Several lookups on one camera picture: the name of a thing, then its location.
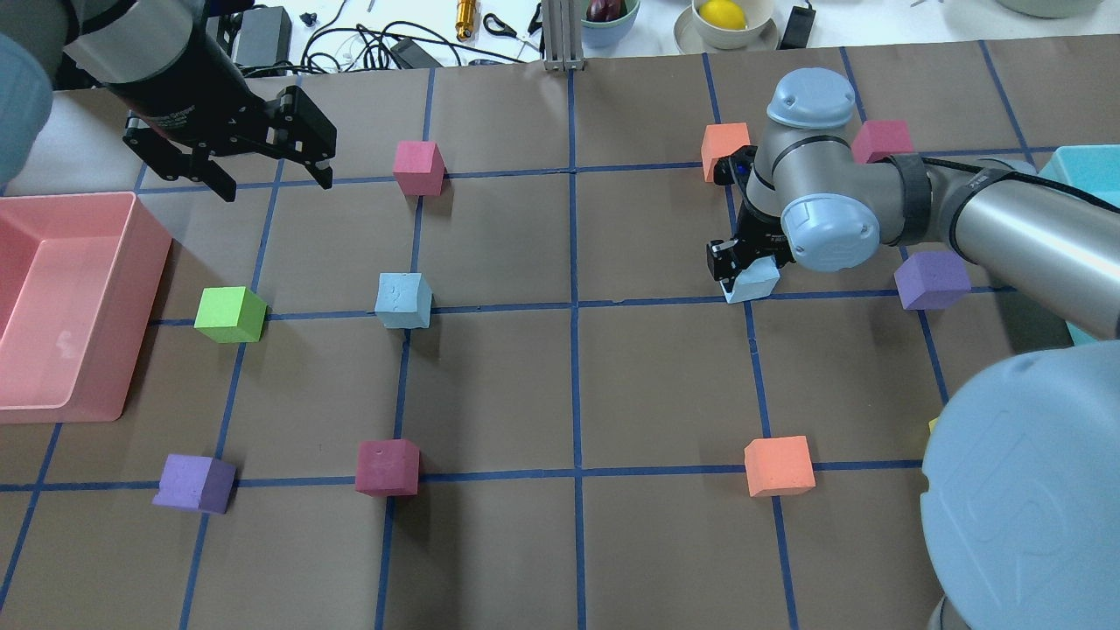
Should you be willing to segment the purple block near right arm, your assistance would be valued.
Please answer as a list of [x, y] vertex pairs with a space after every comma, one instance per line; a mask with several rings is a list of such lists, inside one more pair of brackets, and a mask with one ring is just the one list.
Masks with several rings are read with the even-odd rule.
[[893, 280], [904, 311], [945, 311], [972, 288], [965, 262], [952, 251], [909, 254]]

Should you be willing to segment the purple block near left arm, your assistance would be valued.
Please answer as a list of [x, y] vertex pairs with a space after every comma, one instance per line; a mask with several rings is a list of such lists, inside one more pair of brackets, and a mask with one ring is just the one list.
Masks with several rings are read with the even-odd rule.
[[172, 453], [165, 458], [152, 504], [204, 515], [225, 515], [235, 487], [236, 466], [212, 458]]

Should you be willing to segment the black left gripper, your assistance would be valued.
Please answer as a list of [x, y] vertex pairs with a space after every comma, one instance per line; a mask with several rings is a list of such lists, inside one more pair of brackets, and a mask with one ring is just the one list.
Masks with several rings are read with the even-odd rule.
[[184, 52], [151, 77], [121, 85], [129, 106], [122, 140], [161, 179], [204, 184], [235, 202], [236, 182], [217, 158], [259, 154], [298, 163], [333, 187], [339, 132], [298, 85], [265, 101], [223, 52]]

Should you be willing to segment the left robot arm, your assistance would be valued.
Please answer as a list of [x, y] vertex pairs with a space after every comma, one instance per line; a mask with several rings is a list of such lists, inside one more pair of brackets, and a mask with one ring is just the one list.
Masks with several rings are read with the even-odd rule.
[[161, 179], [235, 200], [220, 158], [259, 154], [333, 186], [339, 132], [304, 89], [264, 100], [207, 33], [207, 1], [4, 1], [3, 183], [24, 172], [72, 61], [129, 108], [122, 140]]

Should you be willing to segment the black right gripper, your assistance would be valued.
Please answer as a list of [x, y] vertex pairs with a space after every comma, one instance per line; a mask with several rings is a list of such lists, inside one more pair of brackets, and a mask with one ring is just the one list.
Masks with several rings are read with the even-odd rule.
[[735, 282], [752, 262], [765, 256], [775, 256], [780, 268], [795, 261], [788, 248], [788, 238], [781, 232], [780, 219], [764, 214], [746, 196], [756, 152], [755, 146], [744, 146], [716, 164], [715, 185], [736, 185], [741, 192], [732, 238], [728, 241], [712, 240], [704, 245], [704, 260], [716, 282]]

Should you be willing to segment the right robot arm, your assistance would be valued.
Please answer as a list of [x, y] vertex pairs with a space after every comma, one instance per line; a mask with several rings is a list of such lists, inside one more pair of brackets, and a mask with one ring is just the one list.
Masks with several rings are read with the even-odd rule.
[[1117, 189], [998, 157], [965, 161], [847, 138], [856, 89], [785, 74], [759, 143], [717, 149], [704, 179], [740, 192], [731, 238], [704, 245], [735, 304], [781, 268], [855, 269], [916, 247], [895, 274], [905, 311], [943, 311], [983, 269], [1012, 305], [1067, 324], [1064, 346], [1009, 330], [1011, 353], [956, 387], [928, 427], [920, 527], [941, 599], [932, 629], [1117, 627]]

